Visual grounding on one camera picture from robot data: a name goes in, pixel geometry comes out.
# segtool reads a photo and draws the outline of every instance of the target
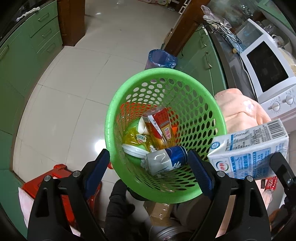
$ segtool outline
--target wooden door frame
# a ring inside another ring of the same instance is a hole
[[[181,15],[175,28],[164,46],[164,50],[177,56],[191,35],[203,21],[201,5],[208,5],[210,0],[191,0],[184,13]]]

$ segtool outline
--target pink cloth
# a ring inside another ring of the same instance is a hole
[[[261,105],[249,97],[244,96],[239,89],[221,91],[215,95],[215,100],[224,116],[227,133],[242,131],[271,121]],[[256,184],[262,194],[264,189],[261,189],[261,180],[257,180]],[[234,207],[234,201],[235,196],[230,196],[217,237],[226,233]]]

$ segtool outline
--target green plastic basket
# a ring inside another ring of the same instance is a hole
[[[197,150],[203,160],[213,137],[226,134],[223,115],[202,84],[174,69],[145,70],[129,78],[109,105],[105,141],[111,163],[122,181],[144,198],[160,203],[191,200],[202,192],[189,165],[152,176],[122,149],[129,124],[154,105],[167,107],[172,124],[178,125],[176,144]]]

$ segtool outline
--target blue plastic bag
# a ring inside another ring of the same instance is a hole
[[[177,57],[161,49],[151,50],[148,54],[146,69],[170,68],[173,69],[178,63]]]

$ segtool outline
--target blue gripper pad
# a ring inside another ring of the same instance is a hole
[[[110,162],[110,153],[103,149],[96,158],[96,165],[84,183],[84,197],[86,200],[94,195]]]
[[[202,193],[211,199],[213,197],[214,185],[210,176],[206,172],[202,161],[203,160],[200,158],[197,152],[194,152],[193,150],[188,152],[188,164],[191,167],[195,179],[202,190]]]

